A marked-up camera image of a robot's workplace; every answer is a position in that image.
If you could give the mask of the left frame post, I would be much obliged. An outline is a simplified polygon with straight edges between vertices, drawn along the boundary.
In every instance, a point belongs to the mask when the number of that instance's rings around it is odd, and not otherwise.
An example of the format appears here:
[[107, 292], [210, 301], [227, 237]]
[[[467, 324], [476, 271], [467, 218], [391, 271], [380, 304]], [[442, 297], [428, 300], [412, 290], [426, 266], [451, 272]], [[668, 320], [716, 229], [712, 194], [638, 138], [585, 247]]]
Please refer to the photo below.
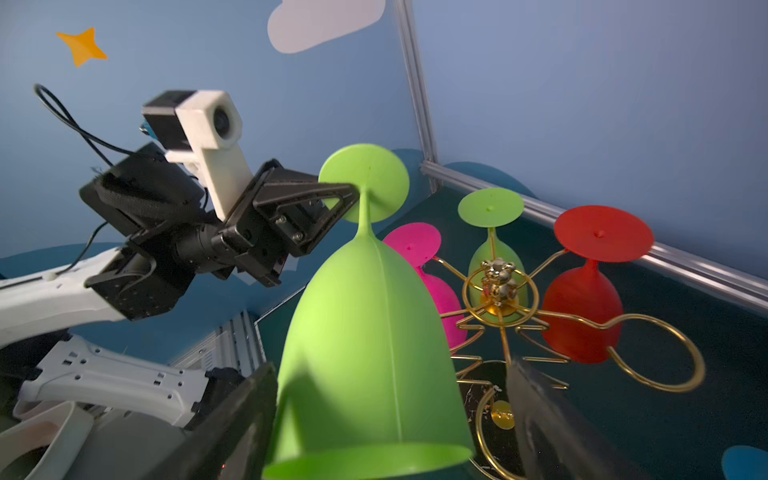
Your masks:
[[413, 2], [396, 0], [393, 4], [421, 149], [426, 161], [437, 163], [437, 143], [421, 62]]

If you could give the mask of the blue wine glass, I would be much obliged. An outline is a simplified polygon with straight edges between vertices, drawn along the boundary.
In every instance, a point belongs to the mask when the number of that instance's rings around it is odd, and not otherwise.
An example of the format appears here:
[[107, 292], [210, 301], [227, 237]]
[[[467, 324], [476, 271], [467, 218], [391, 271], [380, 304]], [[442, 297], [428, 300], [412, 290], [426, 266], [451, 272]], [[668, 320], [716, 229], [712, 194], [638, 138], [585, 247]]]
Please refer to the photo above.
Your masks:
[[732, 446], [723, 453], [721, 467], [726, 480], [767, 480], [768, 453], [747, 445]]

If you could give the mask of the back frame bar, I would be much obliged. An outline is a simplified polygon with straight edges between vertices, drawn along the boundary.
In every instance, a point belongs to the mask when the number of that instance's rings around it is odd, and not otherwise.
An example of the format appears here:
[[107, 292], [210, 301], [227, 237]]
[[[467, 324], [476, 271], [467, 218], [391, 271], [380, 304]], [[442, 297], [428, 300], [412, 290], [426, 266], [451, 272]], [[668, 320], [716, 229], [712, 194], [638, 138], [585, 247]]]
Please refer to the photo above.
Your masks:
[[530, 196], [522, 199], [523, 216], [553, 228], [571, 253], [604, 263], [638, 261], [708, 294], [767, 312], [765, 279], [658, 243], [650, 227], [629, 213], [596, 205], [564, 210]]

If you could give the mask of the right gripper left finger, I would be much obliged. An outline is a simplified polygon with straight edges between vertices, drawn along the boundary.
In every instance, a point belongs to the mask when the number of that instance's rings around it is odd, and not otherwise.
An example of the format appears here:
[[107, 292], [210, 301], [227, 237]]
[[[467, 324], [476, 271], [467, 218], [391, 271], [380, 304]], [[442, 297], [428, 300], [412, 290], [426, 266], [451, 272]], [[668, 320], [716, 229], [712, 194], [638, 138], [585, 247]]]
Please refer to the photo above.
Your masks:
[[260, 479], [277, 412], [271, 363], [246, 378], [146, 479]]

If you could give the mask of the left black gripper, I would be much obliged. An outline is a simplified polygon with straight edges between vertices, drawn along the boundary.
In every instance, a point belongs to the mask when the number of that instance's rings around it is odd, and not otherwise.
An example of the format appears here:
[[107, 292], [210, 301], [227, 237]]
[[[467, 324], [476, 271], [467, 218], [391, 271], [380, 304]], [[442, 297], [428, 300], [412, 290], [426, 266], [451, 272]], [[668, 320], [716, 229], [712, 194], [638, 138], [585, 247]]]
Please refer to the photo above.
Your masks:
[[317, 180], [275, 159], [260, 167], [221, 230], [238, 271], [279, 285], [287, 258], [311, 253], [360, 198], [352, 184]]

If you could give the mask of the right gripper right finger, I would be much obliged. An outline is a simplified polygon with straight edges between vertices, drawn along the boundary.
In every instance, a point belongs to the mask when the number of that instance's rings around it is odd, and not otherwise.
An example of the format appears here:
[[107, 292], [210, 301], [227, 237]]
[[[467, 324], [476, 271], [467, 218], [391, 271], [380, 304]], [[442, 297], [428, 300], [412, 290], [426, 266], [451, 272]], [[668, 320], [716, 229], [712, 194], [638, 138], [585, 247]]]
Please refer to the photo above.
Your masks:
[[506, 390], [528, 479], [648, 477], [524, 360], [515, 358], [508, 365]]

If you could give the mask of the green wine glass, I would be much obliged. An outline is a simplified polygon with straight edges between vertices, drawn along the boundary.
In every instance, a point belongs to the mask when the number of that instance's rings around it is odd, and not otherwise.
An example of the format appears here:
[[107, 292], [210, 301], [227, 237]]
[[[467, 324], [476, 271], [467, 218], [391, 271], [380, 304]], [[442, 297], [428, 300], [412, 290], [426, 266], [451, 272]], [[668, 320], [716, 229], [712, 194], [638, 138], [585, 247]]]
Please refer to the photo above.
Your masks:
[[[460, 218], [468, 225], [485, 229], [486, 240], [474, 252], [467, 271], [472, 274], [482, 266], [483, 261], [492, 261], [501, 258], [507, 263], [514, 264], [515, 268], [525, 272], [523, 263], [518, 254], [498, 237], [497, 229], [517, 220], [524, 210], [522, 197], [508, 189], [489, 188], [478, 190], [466, 195], [458, 205]], [[524, 286], [517, 293], [514, 302], [523, 307], [528, 306], [528, 287]], [[468, 298], [473, 307], [481, 307], [489, 298], [472, 286], [468, 287]], [[513, 313], [511, 306], [502, 307], [502, 316], [505, 323], [518, 321], [522, 314]]]
[[278, 372], [267, 479], [384, 479], [475, 453], [434, 301], [375, 223], [405, 203], [409, 174], [373, 144], [333, 153], [319, 179], [359, 193], [354, 237], [316, 271], [294, 311]]

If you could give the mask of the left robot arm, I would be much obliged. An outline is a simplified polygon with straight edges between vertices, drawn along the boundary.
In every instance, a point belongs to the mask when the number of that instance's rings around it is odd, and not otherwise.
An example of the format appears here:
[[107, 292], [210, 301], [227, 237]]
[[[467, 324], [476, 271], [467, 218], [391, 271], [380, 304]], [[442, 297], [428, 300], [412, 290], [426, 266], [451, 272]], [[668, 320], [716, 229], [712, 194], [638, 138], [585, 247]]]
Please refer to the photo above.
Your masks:
[[95, 346], [72, 334], [100, 321], [171, 311], [199, 275], [245, 273], [277, 286], [289, 257], [309, 254], [357, 203], [349, 183], [266, 162], [225, 219], [210, 194], [154, 143], [80, 191], [125, 236], [121, 247], [1, 284], [1, 374], [18, 400], [73, 401], [198, 427], [244, 380], [233, 368], [171, 369]]

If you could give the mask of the red wine glass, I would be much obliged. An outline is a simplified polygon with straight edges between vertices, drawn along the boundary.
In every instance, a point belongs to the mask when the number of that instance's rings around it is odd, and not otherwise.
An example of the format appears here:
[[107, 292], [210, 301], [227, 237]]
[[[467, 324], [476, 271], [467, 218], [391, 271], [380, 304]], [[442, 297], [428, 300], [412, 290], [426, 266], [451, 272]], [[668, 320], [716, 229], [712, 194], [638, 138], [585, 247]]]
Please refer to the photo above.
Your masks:
[[599, 264], [604, 262], [585, 260], [583, 266], [565, 271], [550, 283], [539, 312], [549, 324], [543, 338], [552, 350], [578, 363], [597, 364], [608, 360], [607, 349], [618, 344], [619, 326], [600, 330], [544, 314], [571, 314], [605, 324], [624, 313], [616, 288], [599, 270]]

